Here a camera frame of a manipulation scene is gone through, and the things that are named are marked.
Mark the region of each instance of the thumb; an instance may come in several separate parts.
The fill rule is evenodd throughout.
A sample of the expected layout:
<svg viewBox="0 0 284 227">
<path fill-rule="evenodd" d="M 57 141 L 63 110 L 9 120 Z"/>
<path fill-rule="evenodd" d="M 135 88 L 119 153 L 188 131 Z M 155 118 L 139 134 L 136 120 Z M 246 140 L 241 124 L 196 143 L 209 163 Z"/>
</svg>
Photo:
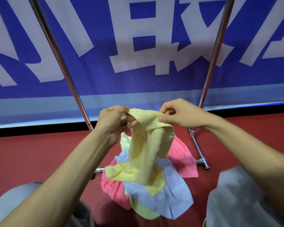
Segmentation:
<svg viewBox="0 0 284 227">
<path fill-rule="evenodd" d="M 159 122 L 176 123 L 176 115 L 162 115 L 158 120 Z"/>
</svg>

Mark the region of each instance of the red carpet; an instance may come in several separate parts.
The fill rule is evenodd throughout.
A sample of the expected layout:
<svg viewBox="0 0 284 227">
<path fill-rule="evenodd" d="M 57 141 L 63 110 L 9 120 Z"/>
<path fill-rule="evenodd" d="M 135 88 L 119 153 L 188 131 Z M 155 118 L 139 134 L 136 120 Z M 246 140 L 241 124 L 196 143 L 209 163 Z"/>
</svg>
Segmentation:
<svg viewBox="0 0 284 227">
<path fill-rule="evenodd" d="M 251 135 L 284 153 L 284 114 L 229 118 Z M 187 145 L 195 158 L 199 158 L 188 131 L 175 127 L 176 135 Z M 88 131 L 52 133 L 0 138 L 0 196 L 9 189 L 35 181 L 45 181 L 65 160 Z M 145 220 L 133 210 L 127 212 L 102 192 L 101 175 L 88 184 L 82 195 L 92 208 L 98 226 L 202 226 L 206 214 L 209 192 L 216 187 L 221 171 L 239 162 L 207 131 L 198 131 L 197 140 L 211 169 L 198 166 L 199 178 L 185 179 L 194 204 L 177 220 L 164 217 Z M 121 151 L 120 144 L 110 150 L 101 166 L 108 165 Z"/>
</svg>

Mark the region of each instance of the person's right hand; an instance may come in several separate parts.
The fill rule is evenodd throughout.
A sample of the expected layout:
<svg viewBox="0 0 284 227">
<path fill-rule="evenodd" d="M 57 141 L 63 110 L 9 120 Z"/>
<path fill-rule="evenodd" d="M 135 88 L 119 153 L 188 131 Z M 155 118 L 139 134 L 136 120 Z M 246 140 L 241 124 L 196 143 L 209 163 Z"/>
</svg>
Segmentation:
<svg viewBox="0 0 284 227">
<path fill-rule="evenodd" d="M 176 123 L 186 128 L 207 126 L 214 117 L 213 114 L 183 99 L 164 103 L 160 112 L 165 114 L 159 117 L 160 122 Z"/>
</svg>

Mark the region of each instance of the pile of cloth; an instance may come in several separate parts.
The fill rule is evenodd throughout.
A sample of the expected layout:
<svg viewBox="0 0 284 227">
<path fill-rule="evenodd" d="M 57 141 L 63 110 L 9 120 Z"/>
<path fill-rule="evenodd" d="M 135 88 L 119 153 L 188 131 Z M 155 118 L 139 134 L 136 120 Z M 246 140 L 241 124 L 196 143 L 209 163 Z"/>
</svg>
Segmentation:
<svg viewBox="0 0 284 227">
<path fill-rule="evenodd" d="M 176 219 L 193 204 L 183 178 L 198 177 L 196 160 L 174 127 L 158 121 L 162 113 L 130 109 L 129 114 L 139 123 L 131 137 L 121 134 L 122 151 L 105 167 L 102 189 L 146 219 Z"/>
</svg>

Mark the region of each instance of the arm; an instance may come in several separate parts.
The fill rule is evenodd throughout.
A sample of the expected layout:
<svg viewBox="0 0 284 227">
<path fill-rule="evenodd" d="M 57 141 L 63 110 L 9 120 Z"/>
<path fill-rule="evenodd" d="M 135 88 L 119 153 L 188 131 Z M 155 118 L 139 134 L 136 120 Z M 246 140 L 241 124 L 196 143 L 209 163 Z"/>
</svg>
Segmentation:
<svg viewBox="0 0 284 227">
<path fill-rule="evenodd" d="M 211 131 L 242 163 L 275 207 L 284 215 L 284 154 L 265 145 L 221 117 L 185 101 L 176 99 L 163 104 L 162 122 Z"/>
<path fill-rule="evenodd" d="M 1 223 L 2 226 L 64 226 L 89 179 L 122 131 L 134 123 L 121 119 L 127 107 L 104 109 L 96 128 L 73 150 L 63 164 Z"/>
</svg>

